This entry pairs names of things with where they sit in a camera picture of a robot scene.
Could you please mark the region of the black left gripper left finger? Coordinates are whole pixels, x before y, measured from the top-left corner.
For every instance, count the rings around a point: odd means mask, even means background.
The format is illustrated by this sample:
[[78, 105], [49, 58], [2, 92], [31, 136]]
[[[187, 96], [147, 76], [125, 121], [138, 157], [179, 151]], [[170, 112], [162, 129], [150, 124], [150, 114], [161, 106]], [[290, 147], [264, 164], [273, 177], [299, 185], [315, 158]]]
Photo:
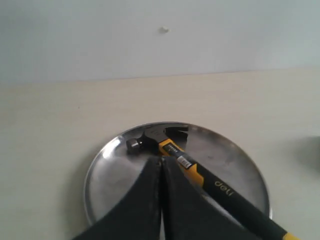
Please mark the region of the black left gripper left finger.
[[75, 240], [158, 240], [162, 159], [151, 157], [125, 196]]

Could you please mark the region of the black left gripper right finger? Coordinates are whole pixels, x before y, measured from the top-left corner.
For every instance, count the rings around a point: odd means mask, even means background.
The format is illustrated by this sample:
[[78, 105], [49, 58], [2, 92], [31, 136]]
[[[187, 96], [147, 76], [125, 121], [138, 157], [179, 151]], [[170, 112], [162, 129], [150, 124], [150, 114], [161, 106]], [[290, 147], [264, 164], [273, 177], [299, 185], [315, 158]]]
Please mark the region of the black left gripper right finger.
[[167, 240], [255, 239], [208, 203], [171, 157], [161, 158], [161, 208]]

